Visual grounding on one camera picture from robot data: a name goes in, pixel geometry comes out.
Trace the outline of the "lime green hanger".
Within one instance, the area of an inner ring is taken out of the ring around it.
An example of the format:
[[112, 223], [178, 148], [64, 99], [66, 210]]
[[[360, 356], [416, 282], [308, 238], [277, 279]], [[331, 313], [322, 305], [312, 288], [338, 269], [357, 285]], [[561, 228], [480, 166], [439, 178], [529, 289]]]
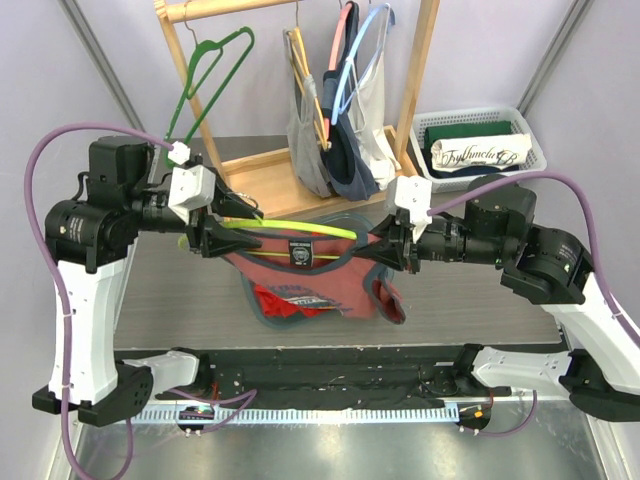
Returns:
[[309, 234], [313, 239], [320, 236], [356, 241], [357, 233], [327, 224], [296, 220], [264, 219], [258, 214], [251, 218], [223, 216], [222, 226], [229, 230], [281, 230]]

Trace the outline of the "grey tank top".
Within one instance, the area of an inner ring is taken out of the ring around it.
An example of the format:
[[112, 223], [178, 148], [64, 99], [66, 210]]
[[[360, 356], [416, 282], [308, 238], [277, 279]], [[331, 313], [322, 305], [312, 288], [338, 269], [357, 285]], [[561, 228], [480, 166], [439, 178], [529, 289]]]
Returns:
[[287, 124], [287, 142], [294, 173], [299, 182], [321, 198], [331, 197], [329, 175], [321, 158], [315, 130], [312, 125], [311, 108], [295, 84], [289, 63], [289, 44], [283, 31], [284, 56], [289, 81], [288, 105], [289, 120]]

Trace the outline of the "yellow wooden hanger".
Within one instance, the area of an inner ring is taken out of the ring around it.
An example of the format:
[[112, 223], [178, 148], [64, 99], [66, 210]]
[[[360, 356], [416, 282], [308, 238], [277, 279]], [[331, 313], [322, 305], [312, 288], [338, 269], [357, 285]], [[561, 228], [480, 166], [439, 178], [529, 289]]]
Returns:
[[300, 97], [305, 98], [311, 108], [312, 125], [315, 130], [316, 141], [322, 151], [327, 152], [331, 147], [328, 128], [324, 125], [324, 116], [316, 92], [315, 81], [311, 74], [305, 43], [299, 25], [299, 2], [295, 1], [295, 25], [285, 31], [289, 44], [290, 66]]

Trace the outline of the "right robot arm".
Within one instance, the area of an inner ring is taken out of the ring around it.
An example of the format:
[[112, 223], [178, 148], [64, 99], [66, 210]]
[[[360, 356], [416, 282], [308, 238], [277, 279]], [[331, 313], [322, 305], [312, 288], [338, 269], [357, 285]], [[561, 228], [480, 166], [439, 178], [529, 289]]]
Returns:
[[525, 389], [567, 398], [583, 413], [608, 422], [639, 418], [639, 329], [627, 318], [602, 275], [597, 238], [537, 225], [536, 194], [516, 174], [474, 179], [456, 200], [430, 210], [418, 228], [399, 203], [375, 227], [361, 258], [397, 271], [417, 272], [425, 261], [491, 265], [513, 294], [549, 313], [577, 340], [558, 352], [463, 346], [443, 374], [424, 379], [432, 398], [489, 395]]

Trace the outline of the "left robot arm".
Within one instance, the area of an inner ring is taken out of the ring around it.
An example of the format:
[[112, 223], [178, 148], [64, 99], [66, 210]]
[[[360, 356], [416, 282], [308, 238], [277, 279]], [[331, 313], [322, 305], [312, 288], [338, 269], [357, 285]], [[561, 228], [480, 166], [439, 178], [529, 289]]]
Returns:
[[212, 389], [210, 357], [197, 350], [116, 358], [114, 330], [128, 253], [144, 231], [183, 234], [190, 251], [205, 258], [253, 249], [257, 239], [222, 221], [258, 219], [261, 211], [200, 156], [176, 168], [170, 187], [162, 189], [150, 180], [154, 153], [150, 142], [132, 136], [92, 142], [77, 193], [45, 218], [46, 250], [59, 280], [54, 369], [48, 384], [33, 394], [37, 410], [71, 410], [82, 423], [104, 427], [138, 415], [171, 389], [193, 399]]

